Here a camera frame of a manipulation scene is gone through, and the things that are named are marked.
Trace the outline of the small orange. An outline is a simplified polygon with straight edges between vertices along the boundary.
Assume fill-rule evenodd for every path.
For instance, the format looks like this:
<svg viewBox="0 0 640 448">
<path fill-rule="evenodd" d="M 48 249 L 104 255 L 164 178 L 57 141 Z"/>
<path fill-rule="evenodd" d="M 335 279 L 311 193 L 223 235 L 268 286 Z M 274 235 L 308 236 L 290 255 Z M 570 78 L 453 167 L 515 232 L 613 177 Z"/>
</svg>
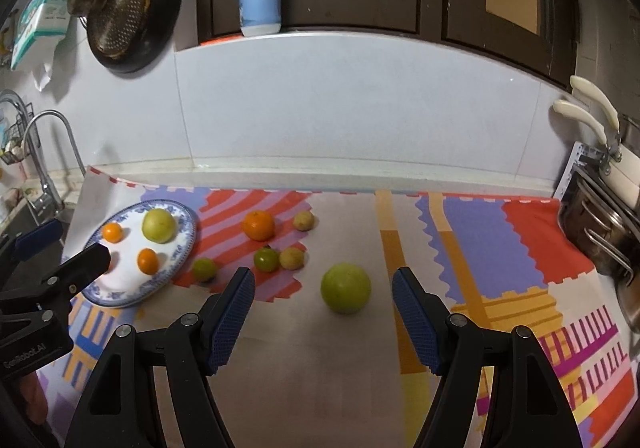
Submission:
<svg viewBox="0 0 640 448">
<path fill-rule="evenodd" d="M 124 230 L 117 222 L 105 224 L 102 229 L 102 238 L 109 243 L 120 242 L 124 238 Z"/>
</svg>

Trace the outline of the large front orange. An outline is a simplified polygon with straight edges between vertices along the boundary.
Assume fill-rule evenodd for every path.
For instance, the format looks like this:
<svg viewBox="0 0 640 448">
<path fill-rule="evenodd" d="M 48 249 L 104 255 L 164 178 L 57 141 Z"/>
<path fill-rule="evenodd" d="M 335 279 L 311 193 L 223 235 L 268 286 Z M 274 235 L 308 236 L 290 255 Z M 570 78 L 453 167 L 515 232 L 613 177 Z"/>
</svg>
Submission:
<svg viewBox="0 0 640 448">
<path fill-rule="evenodd" d="M 160 269 L 160 260 L 154 250 L 145 248 L 138 253 L 137 266 L 143 274 L 153 276 Z"/>
</svg>

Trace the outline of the green apple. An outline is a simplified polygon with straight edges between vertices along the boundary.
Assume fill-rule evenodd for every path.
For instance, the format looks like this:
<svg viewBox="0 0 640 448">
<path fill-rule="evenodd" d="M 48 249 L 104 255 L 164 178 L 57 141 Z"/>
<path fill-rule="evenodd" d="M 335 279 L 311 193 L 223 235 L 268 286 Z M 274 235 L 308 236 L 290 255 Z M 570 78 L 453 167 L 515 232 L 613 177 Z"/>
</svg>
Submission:
<svg viewBox="0 0 640 448">
<path fill-rule="evenodd" d="M 368 304 L 371 280 L 359 265 L 337 263 L 323 275 L 320 292 L 322 300 L 332 312 L 352 315 Z"/>
<path fill-rule="evenodd" d="M 145 213 L 142 234 L 155 243 L 170 242 L 176 232 L 175 218 L 165 209 L 152 209 Z"/>
</svg>

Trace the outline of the small green citrus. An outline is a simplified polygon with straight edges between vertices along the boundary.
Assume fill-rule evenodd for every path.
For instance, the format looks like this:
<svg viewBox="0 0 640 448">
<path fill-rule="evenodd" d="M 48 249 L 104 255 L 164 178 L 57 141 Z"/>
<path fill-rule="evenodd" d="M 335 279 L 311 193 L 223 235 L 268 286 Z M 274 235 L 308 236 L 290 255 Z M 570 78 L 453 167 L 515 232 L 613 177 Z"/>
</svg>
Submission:
<svg viewBox="0 0 640 448">
<path fill-rule="evenodd" d="M 272 273 L 280 266 L 279 252 L 270 247 L 262 247 L 254 253 L 254 266 L 263 273 Z"/>
<path fill-rule="evenodd" d="M 217 276 L 218 266 L 208 257 L 199 257 L 193 262 L 191 273 L 198 283 L 207 283 L 207 281 L 212 280 Z"/>
</svg>

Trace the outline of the small yellow fruit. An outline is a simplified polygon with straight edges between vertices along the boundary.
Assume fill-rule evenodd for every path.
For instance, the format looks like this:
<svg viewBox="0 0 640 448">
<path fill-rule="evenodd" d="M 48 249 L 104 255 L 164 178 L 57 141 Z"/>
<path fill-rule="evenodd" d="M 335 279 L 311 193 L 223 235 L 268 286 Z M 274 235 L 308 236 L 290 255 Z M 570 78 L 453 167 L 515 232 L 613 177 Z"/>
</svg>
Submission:
<svg viewBox="0 0 640 448">
<path fill-rule="evenodd" d="M 283 269 L 297 271 L 305 265 L 305 252 L 294 247 L 286 248 L 279 254 L 279 263 Z"/>
<path fill-rule="evenodd" d="M 292 224 L 296 231 L 311 231 L 316 225 L 316 218 L 310 210 L 303 210 L 293 217 Z"/>
</svg>

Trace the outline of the steel sink basin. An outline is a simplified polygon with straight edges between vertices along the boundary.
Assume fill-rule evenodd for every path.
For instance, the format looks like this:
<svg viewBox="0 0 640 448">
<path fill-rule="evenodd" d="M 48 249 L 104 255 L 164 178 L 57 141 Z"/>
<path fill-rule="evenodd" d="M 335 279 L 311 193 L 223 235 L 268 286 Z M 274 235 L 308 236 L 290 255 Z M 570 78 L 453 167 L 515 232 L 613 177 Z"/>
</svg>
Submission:
<svg viewBox="0 0 640 448">
<path fill-rule="evenodd" d="M 73 212 L 72 208 L 66 208 L 58 214 L 49 210 L 43 214 L 44 223 L 53 219 L 61 222 L 61 237 L 52 241 L 50 245 L 36 246 L 34 254 L 19 252 L 16 260 L 2 260 L 2 288 L 17 288 L 27 283 L 36 283 L 62 263 L 64 242 Z M 1 225 L 1 246 L 9 246 L 13 239 L 19 241 L 30 235 L 39 225 L 40 222 L 30 204 L 26 200 L 21 201 L 11 212 L 6 223 Z"/>
</svg>

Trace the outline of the chrome pull-down faucet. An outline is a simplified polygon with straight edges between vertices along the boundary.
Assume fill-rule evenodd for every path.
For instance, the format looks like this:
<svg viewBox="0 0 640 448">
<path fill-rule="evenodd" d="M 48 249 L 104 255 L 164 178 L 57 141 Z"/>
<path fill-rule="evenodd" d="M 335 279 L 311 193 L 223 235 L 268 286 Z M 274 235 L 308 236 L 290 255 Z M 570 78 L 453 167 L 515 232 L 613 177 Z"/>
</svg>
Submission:
<svg viewBox="0 0 640 448">
<path fill-rule="evenodd" d="M 41 223 L 47 220 L 48 217 L 58 215 L 64 209 L 64 203 L 54 186 L 47 168 L 44 166 L 36 140 L 32 137 L 32 130 L 37 127 L 32 124 L 34 116 L 29 115 L 27 106 L 20 95 L 12 90 L 1 91 L 1 103 L 8 104 L 16 110 L 15 123 L 22 156 L 24 160 L 32 164 L 37 173 L 41 195 L 30 201 L 30 208 L 36 220 Z"/>
</svg>

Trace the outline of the blue rimmed white plate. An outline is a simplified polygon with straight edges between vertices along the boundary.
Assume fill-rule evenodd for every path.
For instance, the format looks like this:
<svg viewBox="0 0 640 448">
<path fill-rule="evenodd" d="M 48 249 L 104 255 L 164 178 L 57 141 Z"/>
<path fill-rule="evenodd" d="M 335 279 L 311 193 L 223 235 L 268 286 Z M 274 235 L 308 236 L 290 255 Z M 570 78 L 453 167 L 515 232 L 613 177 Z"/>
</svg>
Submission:
<svg viewBox="0 0 640 448">
<path fill-rule="evenodd" d="M 143 221 L 153 210 L 164 210 L 174 219 L 174 233 L 164 243 L 144 237 Z M 198 217 L 193 210 L 168 199 L 135 203 L 117 211 L 106 221 L 122 227 L 122 239 L 110 242 L 103 237 L 103 228 L 98 227 L 87 240 L 88 247 L 95 243 L 107 247 L 112 260 L 106 273 L 89 283 L 82 295 L 93 304 L 113 309 L 138 304 L 169 283 L 186 263 L 195 245 L 198 228 Z M 158 269 L 153 274 L 142 272 L 138 263 L 139 254 L 145 249 L 153 251 L 157 257 Z"/>
</svg>

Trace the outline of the thin gooseneck faucet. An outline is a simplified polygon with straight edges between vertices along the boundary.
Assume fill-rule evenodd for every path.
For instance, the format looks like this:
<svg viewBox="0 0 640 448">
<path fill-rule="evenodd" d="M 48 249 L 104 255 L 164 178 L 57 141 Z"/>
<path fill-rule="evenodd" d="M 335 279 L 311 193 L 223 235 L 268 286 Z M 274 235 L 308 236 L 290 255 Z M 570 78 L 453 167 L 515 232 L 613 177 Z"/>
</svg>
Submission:
<svg viewBox="0 0 640 448">
<path fill-rule="evenodd" d="M 60 133 L 58 133 L 58 131 L 51 130 L 50 131 L 51 142 L 52 142 L 52 148 L 54 150 L 54 153 L 51 153 L 51 156 L 56 156 L 56 158 L 58 158 L 58 163 L 60 164 L 61 170 L 64 170 L 66 173 L 70 173 L 70 170 L 72 170 L 72 167 L 70 166 L 70 163 L 67 161 L 65 157 L 65 153 L 66 151 L 71 151 L 75 158 L 77 170 L 79 171 L 81 176 L 85 176 L 86 167 L 85 167 L 84 161 L 80 156 L 79 148 L 76 143 L 74 132 L 72 130 L 72 127 L 70 126 L 70 121 L 68 121 L 68 119 L 66 118 L 65 115 L 62 114 L 62 112 L 59 112 L 56 109 L 44 109 L 44 110 L 41 110 L 41 112 L 35 113 L 35 115 L 32 117 L 32 119 L 30 119 L 29 123 L 27 124 L 26 130 L 23 136 L 23 143 L 26 143 L 26 138 L 30 136 L 30 132 L 36 130 L 37 122 L 46 117 L 51 117 L 58 120 L 58 122 L 61 123 L 62 126 L 64 127 L 64 130 L 66 132 L 66 136 L 68 139 L 68 144 L 63 145 Z"/>
</svg>

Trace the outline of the stacked steel pots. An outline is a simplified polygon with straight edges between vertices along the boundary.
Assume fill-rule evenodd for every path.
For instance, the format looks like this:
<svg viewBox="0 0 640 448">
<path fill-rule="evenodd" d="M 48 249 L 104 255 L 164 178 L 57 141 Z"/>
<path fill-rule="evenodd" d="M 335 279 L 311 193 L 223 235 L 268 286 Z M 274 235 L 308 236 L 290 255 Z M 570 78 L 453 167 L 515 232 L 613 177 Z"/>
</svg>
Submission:
<svg viewBox="0 0 640 448">
<path fill-rule="evenodd" d="M 614 281 L 628 327 L 639 331 L 639 222 L 582 167 L 573 170 L 561 200 L 559 223 L 597 272 Z"/>
</svg>

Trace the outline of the colourful patterned table mat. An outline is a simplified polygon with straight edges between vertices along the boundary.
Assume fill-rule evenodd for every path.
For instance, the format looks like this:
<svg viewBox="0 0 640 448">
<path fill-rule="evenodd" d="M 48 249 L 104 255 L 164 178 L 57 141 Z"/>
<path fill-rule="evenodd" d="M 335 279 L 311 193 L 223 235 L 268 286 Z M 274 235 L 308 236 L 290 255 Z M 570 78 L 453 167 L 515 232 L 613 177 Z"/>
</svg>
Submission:
<svg viewBox="0 0 640 448">
<path fill-rule="evenodd" d="M 146 186 L 90 169 L 64 252 L 112 253 L 75 299 L 73 350 L 39 378 L 58 436 L 108 339 L 163 328 L 255 276 L 230 361 L 210 381 L 239 447 L 408 447 L 437 376 L 392 297 L 409 267 L 477 326 L 534 332 L 586 447 L 639 402 L 639 357 L 615 293 L 568 242 L 554 199 Z"/>
</svg>

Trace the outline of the teal plastic bag box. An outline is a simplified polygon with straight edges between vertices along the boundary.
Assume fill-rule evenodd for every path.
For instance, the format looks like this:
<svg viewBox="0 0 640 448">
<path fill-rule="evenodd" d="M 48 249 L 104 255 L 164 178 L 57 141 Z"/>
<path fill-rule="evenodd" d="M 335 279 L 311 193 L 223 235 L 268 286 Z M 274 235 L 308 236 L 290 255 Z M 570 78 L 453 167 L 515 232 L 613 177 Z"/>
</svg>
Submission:
<svg viewBox="0 0 640 448">
<path fill-rule="evenodd" d="M 69 24 L 67 0 L 30 0 L 18 21 L 11 69 L 51 69 L 55 48 L 65 39 Z"/>
</svg>

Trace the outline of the brass perforated strainer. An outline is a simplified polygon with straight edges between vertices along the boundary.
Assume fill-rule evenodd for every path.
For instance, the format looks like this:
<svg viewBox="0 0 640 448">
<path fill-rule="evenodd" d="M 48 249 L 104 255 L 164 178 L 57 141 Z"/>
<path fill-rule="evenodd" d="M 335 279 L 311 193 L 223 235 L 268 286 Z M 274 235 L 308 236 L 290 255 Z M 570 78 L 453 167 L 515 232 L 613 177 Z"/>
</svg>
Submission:
<svg viewBox="0 0 640 448">
<path fill-rule="evenodd" d="M 118 60 L 142 28 L 149 0 L 107 0 L 87 16 L 90 43 L 103 56 Z"/>
</svg>

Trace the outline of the cream ceramic pot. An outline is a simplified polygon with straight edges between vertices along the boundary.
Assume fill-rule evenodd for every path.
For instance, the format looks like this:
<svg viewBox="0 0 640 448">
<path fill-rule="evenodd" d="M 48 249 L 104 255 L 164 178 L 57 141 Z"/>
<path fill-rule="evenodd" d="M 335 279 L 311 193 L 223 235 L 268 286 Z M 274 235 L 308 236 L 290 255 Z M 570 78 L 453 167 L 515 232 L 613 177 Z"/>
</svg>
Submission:
<svg viewBox="0 0 640 448">
<path fill-rule="evenodd" d="M 627 115 L 618 116 L 620 130 L 606 146 L 606 159 L 600 175 L 615 195 L 632 212 L 639 212 L 639 122 Z"/>
</svg>

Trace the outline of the black frying pan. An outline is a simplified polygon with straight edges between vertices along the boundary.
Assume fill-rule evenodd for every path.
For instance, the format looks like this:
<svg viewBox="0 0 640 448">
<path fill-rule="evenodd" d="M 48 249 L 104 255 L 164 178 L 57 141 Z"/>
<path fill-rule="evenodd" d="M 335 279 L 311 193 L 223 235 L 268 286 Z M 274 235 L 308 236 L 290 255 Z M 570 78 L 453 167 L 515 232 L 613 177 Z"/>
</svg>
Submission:
<svg viewBox="0 0 640 448">
<path fill-rule="evenodd" d="M 94 57 L 118 74 L 133 74 L 163 51 L 181 0 L 99 0 L 86 16 Z"/>
</svg>

